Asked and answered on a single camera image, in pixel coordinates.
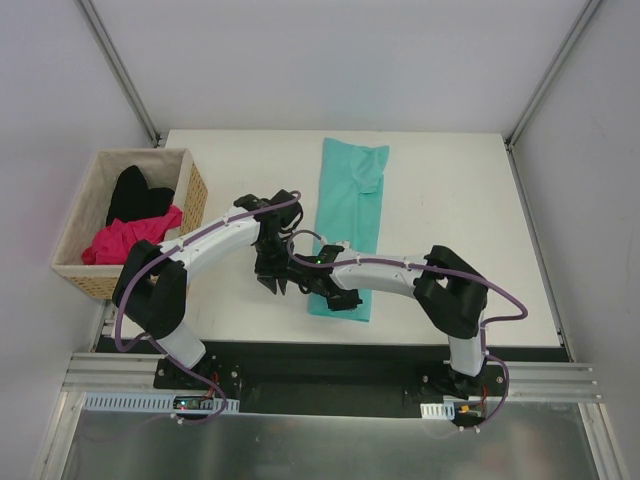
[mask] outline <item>teal cloth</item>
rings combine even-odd
[[[346,240],[354,250],[376,253],[388,159],[389,147],[360,147],[325,138],[315,231],[329,243]],[[315,242],[314,254],[320,248]],[[312,294],[309,313],[368,322],[371,296],[371,290],[360,290],[358,308],[332,312],[325,298]]]

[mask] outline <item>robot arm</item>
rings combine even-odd
[[[291,258],[287,240],[302,219],[302,209],[295,202],[285,208],[228,222],[229,218],[239,214],[249,215],[248,212],[291,202],[291,199],[295,200],[284,190],[271,200],[246,195],[234,202],[234,207],[225,215],[195,232],[158,246],[139,242],[131,250],[118,280],[114,303],[120,307],[125,287],[145,265],[175,249],[175,253],[152,268],[134,286],[125,313],[155,338],[167,353],[193,368],[205,351],[202,342],[182,322],[187,285],[197,273],[223,256],[254,245],[257,279],[274,294],[278,289],[284,294],[287,282],[291,281],[305,294],[316,293],[325,297],[332,310],[356,308],[361,303],[358,296],[361,288],[415,298],[434,325],[448,335],[453,374],[472,378],[480,374],[484,357],[479,322],[486,306],[486,287],[460,278],[444,278],[427,271],[382,263],[428,264],[478,275],[475,270],[454,252],[440,246],[434,247],[426,256],[384,257],[361,255],[343,245],[325,245],[318,255],[296,254]],[[358,261],[360,256],[368,260],[375,258],[379,263],[327,265]],[[157,276],[155,283],[151,275]]]

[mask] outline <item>basket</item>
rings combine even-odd
[[[195,230],[202,224],[207,187],[187,149],[102,150],[98,152],[62,234],[51,267],[98,299],[111,299],[122,265],[83,265],[81,254],[105,226],[118,176],[137,165],[149,188],[175,190],[173,204],[183,211],[182,225],[169,230],[165,240]]]

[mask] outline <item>red cloth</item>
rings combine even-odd
[[[117,218],[113,223],[96,233],[93,243],[82,252],[85,265],[122,265],[127,260],[129,250],[140,240],[148,240],[154,245],[164,239],[167,230],[182,224],[182,211],[175,205],[163,217],[145,218],[122,223]]]

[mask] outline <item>cable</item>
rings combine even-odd
[[[517,308],[519,308],[520,309],[520,313],[517,314],[517,315],[503,315],[503,316],[491,317],[491,318],[488,318],[488,319],[483,320],[482,322],[480,322],[480,346],[481,346],[481,351],[482,351],[483,355],[488,360],[497,362],[502,367],[502,370],[504,372],[504,394],[502,395],[502,398],[500,399],[500,402],[498,403],[498,406],[482,422],[482,425],[484,425],[485,423],[487,423],[488,421],[493,419],[495,417],[496,413],[499,412],[500,410],[502,410],[502,407],[504,406],[504,403],[506,402],[507,397],[509,396],[509,367],[507,367],[507,364],[503,360],[501,360],[501,359],[499,359],[497,357],[494,357],[493,355],[489,354],[489,352],[487,350],[486,327],[490,323],[494,323],[494,322],[508,322],[508,321],[522,320],[522,319],[527,318],[527,316],[529,315],[529,310],[527,310],[527,307],[520,300],[518,300],[516,297],[511,295],[509,292],[507,292],[503,288],[499,287],[495,283],[490,282],[489,280],[487,280],[484,277],[481,277],[479,275],[474,275],[472,273],[461,272],[461,271],[458,271],[458,270],[451,270],[451,269],[448,269],[448,268],[434,267],[434,266],[431,266],[431,265],[422,265],[422,264],[419,264],[419,263],[409,263],[408,265],[405,265],[404,262],[400,262],[398,260],[389,260],[389,259],[386,259],[386,258],[367,258],[367,257],[359,258],[359,259],[341,260],[339,262],[332,262],[332,263],[311,263],[311,262],[307,262],[305,260],[302,260],[301,258],[296,257],[295,253],[293,252],[293,239],[295,237],[297,237],[298,235],[301,235],[303,233],[304,234],[308,234],[308,235],[312,235],[318,240],[322,240],[322,237],[318,233],[313,232],[311,230],[298,230],[297,232],[293,233],[289,237],[289,239],[287,240],[287,253],[289,254],[289,257],[292,260],[294,260],[295,262],[299,263],[300,265],[304,265],[305,267],[310,267],[310,268],[336,268],[336,267],[343,267],[343,266],[346,266],[346,265],[356,265],[358,262],[360,262],[361,264],[363,264],[363,263],[373,263],[373,264],[387,265],[387,266],[392,266],[392,267],[424,270],[424,271],[427,271],[427,272],[437,273],[439,275],[459,277],[459,278],[464,278],[465,280],[469,280],[469,281],[472,281],[472,282],[479,283],[480,285],[482,285],[482,286],[484,286],[484,287],[486,287],[486,288],[488,288],[490,290],[493,290],[498,295],[500,295],[501,297],[505,298],[506,300],[511,302],[513,305],[515,305]]]
[[[209,233],[213,232],[218,228],[228,225],[230,222],[235,222],[243,218],[253,217],[255,215],[278,210],[280,208],[288,207],[300,201],[302,194],[299,191],[293,190],[290,193],[294,196],[294,198],[291,200],[287,200],[286,202],[278,203],[276,205],[270,205],[268,207],[259,208],[257,210],[239,213],[237,215],[233,215],[232,217],[229,217],[228,219],[220,220],[212,225],[209,225],[208,227],[194,233],[193,235],[185,239],[185,241],[183,242],[183,246],[191,245],[192,243],[196,242],[198,239],[204,237],[205,235],[208,235]],[[193,378],[200,380],[201,382],[209,385],[210,388],[213,388],[213,390],[217,392],[218,395],[220,395],[220,398],[222,400],[222,405],[220,406],[219,410],[217,410],[216,412],[212,413],[211,415],[208,415],[207,417],[201,420],[184,421],[184,423],[187,423],[190,425],[196,425],[199,423],[204,423],[205,421],[213,420],[214,418],[218,417],[227,408],[227,404],[228,404],[227,397],[225,396],[222,389],[218,385],[216,385],[215,382],[201,375],[198,375],[196,372],[190,370],[185,365],[180,363],[178,360],[168,355],[167,352],[162,348],[162,346],[146,332],[136,336],[133,340],[128,342],[126,345],[122,343],[122,320],[124,318],[124,312],[126,311],[127,302],[129,301],[129,297],[131,296],[131,292],[133,291],[134,287],[143,277],[147,275],[147,273],[151,271],[151,269],[153,269],[153,267],[163,262],[164,260],[168,259],[171,255],[173,255],[174,253],[177,253],[178,251],[180,251],[180,246],[176,245],[175,247],[162,253],[159,257],[153,259],[151,262],[143,266],[138,272],[136,272],[136,274],[133,276],[131,281],[127,284],[122,294],[122,298],[120,299],[120,306],[118,307],[118,314],[116,315],[114,338],[115,338],[116,348],[121,352],[127,352],[131,350],[136,343],[138,343],[143,338],[147,338],[149,340],[149,343],[151,343],[159,352],[167,355],[167,359],[171,363],[173,363],[176,367],[178,367],[180,370],[187,373],[188,375],[192,376]]]

